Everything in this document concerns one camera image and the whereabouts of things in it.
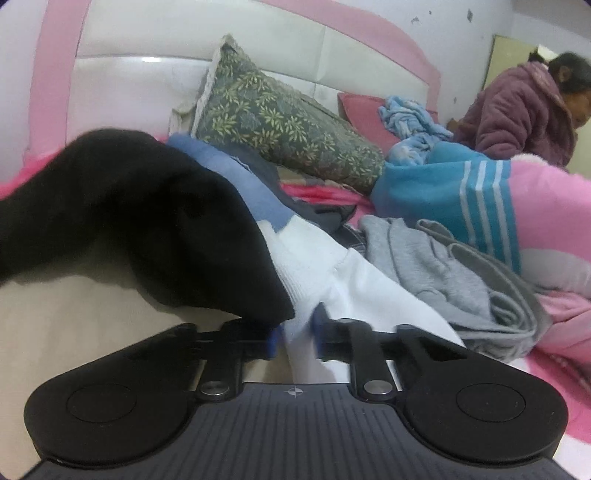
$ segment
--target light blue fabric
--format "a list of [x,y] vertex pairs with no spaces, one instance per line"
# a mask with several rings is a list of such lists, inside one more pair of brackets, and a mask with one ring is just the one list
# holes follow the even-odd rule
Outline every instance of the light blue fabric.
[[418,133],[426,133],[439,140],[451,140],[453,137],[449,130],[435,123],[429,112],[414,100],[389,96],[385,106],[379,107],[378,112],[386,129],[400,140]]
[[168,139],[167,145],[186,153],[201,166],[229,180],[257,222],[268,220],[273,230],[278,232],[295,215],[293,210],[283,205],[248,166],[237,158],[188,135],[174,134]]
[[437,144],[426,165],[386,163],[371,200],[380,217],[444,225],[460,242],[520,272],[510,161],[488,160],[462,145]]
[[435,137],[420,133],[390,148],[386,160],[392,165],[422,165],[435,146]]
[[436,143],[453,137],[413,100],[390,96],[385,106],[378,108],[378,113],[386,129],[401,140],[386,155],[386,160],[393,165],[422,165]]

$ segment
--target white wall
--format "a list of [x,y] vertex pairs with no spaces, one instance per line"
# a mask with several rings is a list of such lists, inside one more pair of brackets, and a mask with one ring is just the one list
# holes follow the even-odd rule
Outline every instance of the white wall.
[[591,7],[584,0],[516,0],[511,35],[591,57]]
[[[586,20],[591,28],[591,7],[585,6]],[[591,32],[588,37],[556,26],[554,22],[515,13],[511,27],[511,37],[533,45],[542,44],[556,53],[573,51],[585,57],[591,57]]]
[[[417,42],[441,72],[438,110],[442,122],[466,113],[484,83],[493,35],[511,33],[511,0],[338,1],[386,18]],[[469,9],[472,22],[467,19]]]

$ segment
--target striped blanket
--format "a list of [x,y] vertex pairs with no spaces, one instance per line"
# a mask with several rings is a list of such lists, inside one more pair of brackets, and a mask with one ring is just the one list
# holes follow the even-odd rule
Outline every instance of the striped blanket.
[[591,181],[441,142],[422,166],[386,164],[379,216],[436,220],[527,281],[591,298]]

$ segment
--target logo symbol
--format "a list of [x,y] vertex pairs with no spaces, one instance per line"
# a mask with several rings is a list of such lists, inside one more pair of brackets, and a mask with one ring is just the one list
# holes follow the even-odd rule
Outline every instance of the logo symbol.
[[287,393],[289,393],[289,395],[292,397],[297,397],[298,395],[302,395],[302,393],[305,392],[301,388],[291,387],[289,390],[287,390]]

